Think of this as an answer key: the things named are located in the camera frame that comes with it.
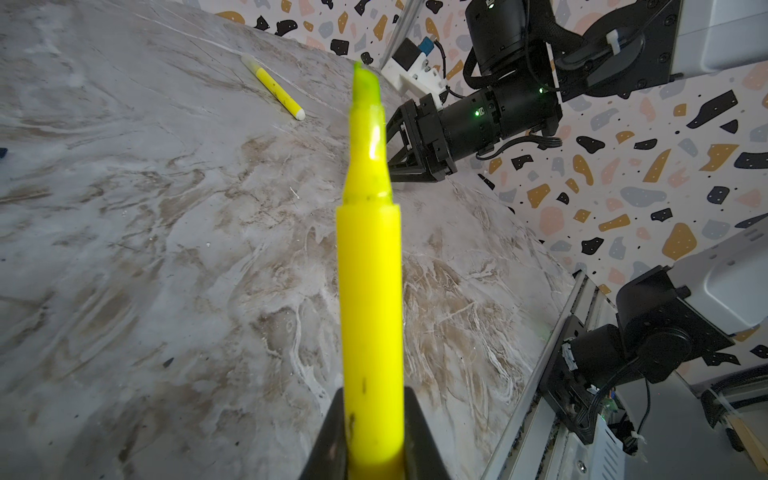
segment marble table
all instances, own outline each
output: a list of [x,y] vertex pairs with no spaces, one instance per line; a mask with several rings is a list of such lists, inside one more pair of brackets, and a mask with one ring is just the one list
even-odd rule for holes
[[[14,0],[0,25],[0,478],[297,477],[342,385],[352,63],[170,2]],[[407,383],[454,478],[573,283],[489,193],[396,191]]]

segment yellow marker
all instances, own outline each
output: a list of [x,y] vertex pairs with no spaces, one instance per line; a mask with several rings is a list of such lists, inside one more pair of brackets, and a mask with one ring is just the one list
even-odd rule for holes
[[379,81],[358,62],[349,172],[336,209],[350,480],[403,478],[402,256]]
[[256,59],[249,54],[243,54],[242,57],[240,57],[240,61],[243,62],[243,64],[248,67],[248,70],[251,71],[254,75],[256,75],[256,78],[258,78],[261,83],[264,84],[264,86],[267,88],[267,90],[272,92],[272,95],[277,98],[277,100],[280,101],[281,104],[285,108],[288,109],[288,111],[296,117],[297,120],[304,120],[304,117],[306,116],[304,114],[304,109],[299,106],[291,97],[288,95],[288,93],[283,90],[283,87],[280,87],[277,82],[264,70],[261,68],[261,66],[256,62]]

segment terrazzo wallpaper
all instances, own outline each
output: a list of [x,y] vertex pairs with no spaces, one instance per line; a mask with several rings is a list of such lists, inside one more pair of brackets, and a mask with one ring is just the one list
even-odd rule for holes
[[407,0],[176,1],[370,65],[384,54]]
[[[555,0],[558,22],[583,33],[618,0]],[[472,42],[468,2],[428,0],[409,37],[436,35],[452,89]],[[434,51],[429,60],[442,63]],[[768,62],[619,97],[563,105],[562,149],[509,148],[460,163],[537,232],[571,271],[608,297],[658,264],[711,247],[768,215]]]

